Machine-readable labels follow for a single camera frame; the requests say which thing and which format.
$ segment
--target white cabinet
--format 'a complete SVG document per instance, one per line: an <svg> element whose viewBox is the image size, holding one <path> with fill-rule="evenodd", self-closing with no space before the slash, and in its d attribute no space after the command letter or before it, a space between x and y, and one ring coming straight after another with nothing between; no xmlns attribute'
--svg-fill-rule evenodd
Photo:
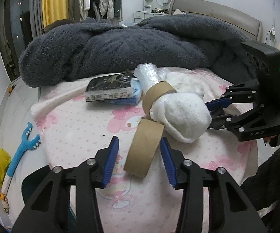
<svg viewBox="0 0 280 233"><path fill-rule="evenodd" d="M135 23L141 22L143 19L150 18L150 17L163 17L167 16L167 14L162 13L152 13L152 12L146 12L146 11L140 11L133 14L133 18L135 20Z"/></svg>

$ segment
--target masking tape roll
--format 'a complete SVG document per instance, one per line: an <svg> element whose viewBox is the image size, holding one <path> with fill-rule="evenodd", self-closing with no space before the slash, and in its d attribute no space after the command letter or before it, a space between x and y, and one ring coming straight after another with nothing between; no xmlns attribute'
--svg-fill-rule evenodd
<svg viewBox="0 0 280 233"><path fill-rule="evenodd" d="M148 119L141 120L133 137L124 171L143 178L147 176L163 130L163 124Z"/></svg>
<svg viewBox="0 0 280 233"><path fill-rule="evenodd" d="M142 103L143 111L147 115L148 119L151 120L150 109L152 108L153 103L158 98L169 93L176 93L176 90L166 81L159 82L149 88Z"/></svg>

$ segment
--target blue claw toy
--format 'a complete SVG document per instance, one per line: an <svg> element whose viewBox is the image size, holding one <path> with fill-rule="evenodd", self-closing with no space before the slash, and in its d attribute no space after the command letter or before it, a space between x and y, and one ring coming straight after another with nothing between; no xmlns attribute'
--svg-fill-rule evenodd
<svg viewBox="0 0 280 233"><path fill-rule="evenodd" d="M39 134L37 134L37 136L35 138L33 138L31 141L28 140L31 130L32 130L32 123L28 123L28 126L23 131L22 136L21 136L22 142L19 145L14 157L12 158L12 160L8 166L6 175L5 175L5 179L4 179L3 186L2 186L2 193L4 195L6 195L8 192L8 188L9 188L11 179L15 173L15 170L19 164L19 161L20 161L22 155L27 150L36 149L39 146L39 144L41 143Z"/></svg>

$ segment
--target barcode label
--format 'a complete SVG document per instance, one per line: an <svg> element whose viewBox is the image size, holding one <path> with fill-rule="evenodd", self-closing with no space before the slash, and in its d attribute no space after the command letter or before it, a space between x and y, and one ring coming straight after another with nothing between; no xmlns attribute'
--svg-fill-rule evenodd
<svg viewBox="0 0 280 233"><path fill-rule="evenodd" d="M87 102L93 102L93 101L100 101L100 100L113 100L113 99L122 99L122 98L131 98L133 96L132 88L129 89L124 89L122 92L113 92L111 90L110 92L107 93L102 93L98 94L97 92L100 91L95 91L95 92L86 92L86 101Z"/></svg>

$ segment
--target white drawer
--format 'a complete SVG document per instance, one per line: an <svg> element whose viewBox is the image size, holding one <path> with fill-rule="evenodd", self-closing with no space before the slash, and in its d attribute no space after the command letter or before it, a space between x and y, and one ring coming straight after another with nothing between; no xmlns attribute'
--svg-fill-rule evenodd
<svg viewBox="0 0 280 233"><path fill-rule="evenodd" d="M142 18L144 19L144 13L141 13L141 12L136 12L135 14L133 14L133 18Z"/></svg>
<svg viewBox="0 0 280 233"><path fill-rule="evenodd" d="M144 14L144 18L150 18L150 17L163 17L164 15L163 14L158 14L158 13L155 13L155 14Z"/></svg>

